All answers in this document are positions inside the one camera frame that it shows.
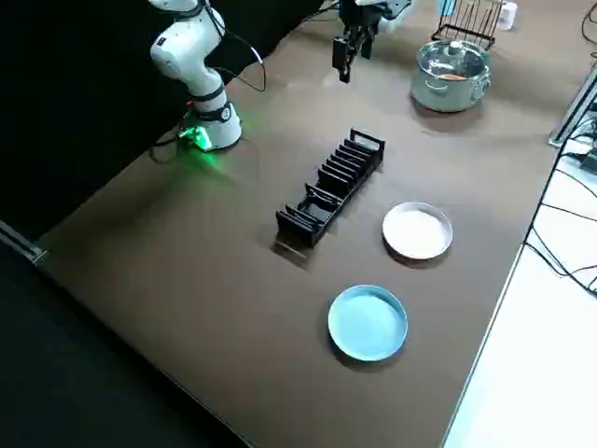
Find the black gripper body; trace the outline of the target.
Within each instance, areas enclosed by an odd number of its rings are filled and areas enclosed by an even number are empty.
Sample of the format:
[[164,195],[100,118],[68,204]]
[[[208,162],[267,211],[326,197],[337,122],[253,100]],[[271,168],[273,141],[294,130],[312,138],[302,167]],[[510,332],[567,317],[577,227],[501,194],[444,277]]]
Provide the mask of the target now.
[[360,6],[353,0],[341,0],[340,19],[345,28],[368,27],[379,20],[379,8],[375,4]]

